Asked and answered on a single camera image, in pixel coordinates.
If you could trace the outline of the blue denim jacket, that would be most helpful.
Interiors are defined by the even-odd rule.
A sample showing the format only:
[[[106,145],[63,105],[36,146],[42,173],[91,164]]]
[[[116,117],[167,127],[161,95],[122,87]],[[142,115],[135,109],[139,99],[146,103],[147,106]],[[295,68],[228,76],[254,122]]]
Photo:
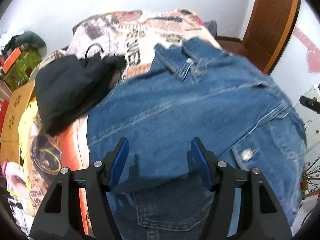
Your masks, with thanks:
[[[91,163],[125,137],[130,152],[107,194],[123,239],[198,239],[214,194],[193,138],[242,170],[259,168],[289,223],[301,202],[304,124],[285,93],[248,59],[199,38],[155,46],[148,72],[117,85],[89,111]]]

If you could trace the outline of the yellow patterned cardboard box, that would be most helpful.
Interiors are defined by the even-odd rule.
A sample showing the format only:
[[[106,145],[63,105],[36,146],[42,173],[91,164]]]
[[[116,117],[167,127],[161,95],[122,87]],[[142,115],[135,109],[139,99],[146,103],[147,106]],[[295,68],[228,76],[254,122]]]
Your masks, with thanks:
[[[31,81],[16,89],[9,101],[1,134],[1,165],[5,160],[20,162],[18,124],[34,96],[35,82]]]

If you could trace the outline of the black garment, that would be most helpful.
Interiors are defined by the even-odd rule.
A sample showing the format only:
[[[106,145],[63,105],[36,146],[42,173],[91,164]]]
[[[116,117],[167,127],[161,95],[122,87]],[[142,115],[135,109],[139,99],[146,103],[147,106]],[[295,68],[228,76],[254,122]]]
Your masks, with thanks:
[[[120,79],[127,65],[125,56],[101,56],[103,52],[100,48],[82,59],[67,55],[39,70],[35,95],[42,128],[48,135],[60,134],[85,115]]]

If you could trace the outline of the green patterned bag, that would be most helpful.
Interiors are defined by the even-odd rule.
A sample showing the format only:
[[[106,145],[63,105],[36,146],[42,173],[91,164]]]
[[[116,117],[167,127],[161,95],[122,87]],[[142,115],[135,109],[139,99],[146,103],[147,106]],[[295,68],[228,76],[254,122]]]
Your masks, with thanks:
[[[36,49],[23,51],[4,76],[4,82],[13,92],[26,84],[34,68],[41,62]]]

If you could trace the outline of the orange box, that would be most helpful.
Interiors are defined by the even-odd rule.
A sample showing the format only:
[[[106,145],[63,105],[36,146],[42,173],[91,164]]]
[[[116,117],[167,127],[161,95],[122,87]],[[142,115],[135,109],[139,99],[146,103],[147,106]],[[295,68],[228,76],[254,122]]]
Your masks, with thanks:
[[[4,61],[2,66],[3,72],[7,73],[11,66],[15,63],[15,61],[20,57],[21,51],[17,47],[13,50],[13,52],[8,56],[8,58]]]

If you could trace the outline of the newspaper print blanket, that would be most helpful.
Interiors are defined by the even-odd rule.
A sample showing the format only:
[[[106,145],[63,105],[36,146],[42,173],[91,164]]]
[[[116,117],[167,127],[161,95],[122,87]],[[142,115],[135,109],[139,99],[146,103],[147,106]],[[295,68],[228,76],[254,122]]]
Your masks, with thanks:
[[[192,12],[174,10],[149,14],[140,10],[111,12],[88,18],[74,28],[67,55],[82,59],[99,53],[101,56],[123,54],[125,70],[116,72],[112,85],[150,70],[154,46],[179,46],[184,40],[199,37],[215,48],[219,43],[212,32]],[[61,135],[50,137],[42,130],[37,101],[32,97],[18,125],[19,143],[26,183],[21,203],[26,214],[36,215],[52,179],[68,166],[80,170],[89,165],[86,140],[87,116],[71,123]]]

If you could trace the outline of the dark backpack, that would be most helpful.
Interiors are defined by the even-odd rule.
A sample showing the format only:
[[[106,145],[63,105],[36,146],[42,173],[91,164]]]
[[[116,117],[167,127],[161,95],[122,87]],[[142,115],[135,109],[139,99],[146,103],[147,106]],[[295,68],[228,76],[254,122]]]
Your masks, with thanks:
[[[217,37],[217,22],[215,20],[204,22],[203,25],[208,29],[214,38]]]

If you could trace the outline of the wooden door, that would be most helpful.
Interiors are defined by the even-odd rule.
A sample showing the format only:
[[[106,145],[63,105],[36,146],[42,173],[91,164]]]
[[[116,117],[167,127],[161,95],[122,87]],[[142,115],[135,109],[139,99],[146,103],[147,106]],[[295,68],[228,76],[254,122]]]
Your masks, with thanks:
[[[263,73],[276,64],[296,20],[300,0],[255,0],[242,41],[249,60]]]

